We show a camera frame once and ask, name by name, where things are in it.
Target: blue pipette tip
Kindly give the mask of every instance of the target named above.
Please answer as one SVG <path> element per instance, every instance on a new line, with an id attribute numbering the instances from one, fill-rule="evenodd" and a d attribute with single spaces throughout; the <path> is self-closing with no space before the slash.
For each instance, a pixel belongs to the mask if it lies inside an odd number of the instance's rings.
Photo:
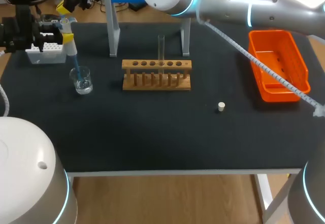
<path id="1" fill-rule="evenodd" d="M 77 60 L 77 55 L 73 55 L 72 56 L 74 65 L 75 65 L 75 69 L 77 71 L 77 77 L 79 81 L 83 81 L 82 77 L 81 77 L 81 73 L 80 73 L 80 68 L 79 68 L 79 64 L 78 64 L 78 60 Z"/>

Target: robot base light ring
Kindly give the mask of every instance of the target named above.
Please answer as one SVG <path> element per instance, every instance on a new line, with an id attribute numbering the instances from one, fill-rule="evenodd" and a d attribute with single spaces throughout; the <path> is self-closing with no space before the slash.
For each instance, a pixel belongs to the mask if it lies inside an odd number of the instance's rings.
<path id="1" fill-rule="evenodd" d="M 248 11 L 247 11 L 247 23 L 249 27 L 252 27 L 251 15 L 252 15 L 253 0 L 249 0 Z"/>
<path id="2" fill-rule="evenodd" d="M 62 206 L 62 209 L 61 209 L 59 215 L 57 216 L 57 218 L 55 219 L 55 221 L 53 222 L 53 224 L 56 224 L 60 220 L 60 217 L 62 216 L 64 209 L 66 208 L 68 198 L 69 198 L 69 191 L 70 191 L 69 178 L 68 178 L 67 172 L 64 171 L 64 173 L 66 174 L 66 178 L 67 178 L 67 196 L 66 196 L 66 200 L 64 201 L 64 204 Z"/>
<path id="3" fill-rule="evenodd" d="M 304 185 L 304 191 L 305 191 L 305 194 L 306 194 L 306 198 L 311 206 L 311 208 L 315 211 L 315 213 L 317 214 L 317 216 L 325 223 L 325 218 L 321 215 L 321 213 L 317 210 L 317 208 L 315 207 L 315 205 L 313 204 L 313 202 L 311 201 L 311 198 L 308 194 L 308 191 L 307 191 L 307 186 L 306 186 L 306 168 L 307 168 L 307 165 L 308 165 L 308 162 L 307 164 L 305 165 L 305 169 L 304 169 L 304 173 L 303 173 L 303 185 Z"/>
<path id="4" fill-rule="evenodd" d="M 180 15 L 184 14 L 192 6 L 193 2 L 194 2 L 194 0 L 191 0 L 190 4 L 188 5 L 188 7 L 184 11 L 182 11 L 182 12 L 180 12 L 178 14 L 173 14 L 171 16 L 175 17 L 175 16 L 180 16 Z"/>

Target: white cable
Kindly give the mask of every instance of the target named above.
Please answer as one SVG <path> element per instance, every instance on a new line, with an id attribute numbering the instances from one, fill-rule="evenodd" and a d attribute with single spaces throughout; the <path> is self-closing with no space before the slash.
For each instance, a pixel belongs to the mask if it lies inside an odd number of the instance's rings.
<path id="1" fill-rule="evenodd" d="M 285 86 L 287 89 L 291 90 L 294 94 L 302 98 L 304 101 L 309 103 L 315 108 L 314 116 L 325 116 L 325 106 L 322 106 L 317 101 L 313 100 L 311 97 L 307 96 L 303 92 L 301 92 L 299 89 L 294 87 L 292 84 L 287 82 L 285 79 L 283 79 L 280 75 L 275 73 L 273 70 L 271 70 L 269 67 L 264 65 L 260 60 L 256 59 L 252 54 L 247 52 L 243 47 L 241 47 L 239 44 L 237 44 L 234 40 L 232 40 L 230 37 L 228 37 L 226 34 L 224 34 L 222 31 L 217 29 L 215 26 L 210 24 L 209 22 L 203 21 L 200 19 L 200 6 L 201 6 L 201 0 L 198 1 L 198 5 L 196 8 L 196 15 L 197 15 L 197 21 L 199 24 L 205 25 L 215 31 L 217 34 L 219 34 L 222 38 L 224 38 L 228 43 L 230 43 L 232 46 L 234 46 L 239 52 L 241 52 L 243 55 L 245 55 L 248 59 L 250 59 L 254 64 L 256 64 L 258 67 L 260 67 L 262 70 L 264 70 L 266 73 L 268 73 L 270 76 L 272 76 L 275 80 L 280 82 L 283 86 Z"/>
<path id="2" fill-rule="evenodd" d="M 2 55 L 4 55 L 4 54 L 5 54 L 4 51 L 0 51 L 0 57 Z M 4 91 L 4 89 L 2 88 L 1 85 L 0 85 L 0 94 L 1 94 L 1 96 L 4 99 L 4 102 L 5 102 L 5 113 L 4 113 L 4 116 L 8 116 L 8 114 L 9 114 L 9 107 L 10 107 L 9 100 L 8 100 L 7 95 L 6 95 L 6 92 Z"/>

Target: white table frame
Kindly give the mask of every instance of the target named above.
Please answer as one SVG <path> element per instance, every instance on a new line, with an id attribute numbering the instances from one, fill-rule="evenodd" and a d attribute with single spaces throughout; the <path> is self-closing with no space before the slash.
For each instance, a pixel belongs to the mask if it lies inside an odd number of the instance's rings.
<path id="1" fill-rule="evenodd" d="M 263 211 L 264 224 L 276 224 L 287 210 L 287 196 L 296 174 L 301 169 L 266 170 L 186 170 L 186 171 L 113 171 L 113 172 L 69 172 L 69 180 L 74 177 L 108 176 L 163 176 L 163 175 L 254 175 L 258 197 Z M 292 174 L 277 196 L 273 199 L 267 174 Z"/>

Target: wooden test tube rack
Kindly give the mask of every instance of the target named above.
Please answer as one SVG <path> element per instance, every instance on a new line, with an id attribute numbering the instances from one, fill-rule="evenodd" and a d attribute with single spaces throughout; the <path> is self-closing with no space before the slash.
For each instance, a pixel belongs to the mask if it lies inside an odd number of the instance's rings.
<path id="1" fill-rule="evenodd" d="M 158 60 L 123 60 L 122 69 L 126 70 L 123 90 L 191 90 L 191 60 L 164 60 L 162 66 Z M 182 73 L 173 74 L 175 70 Z"/>

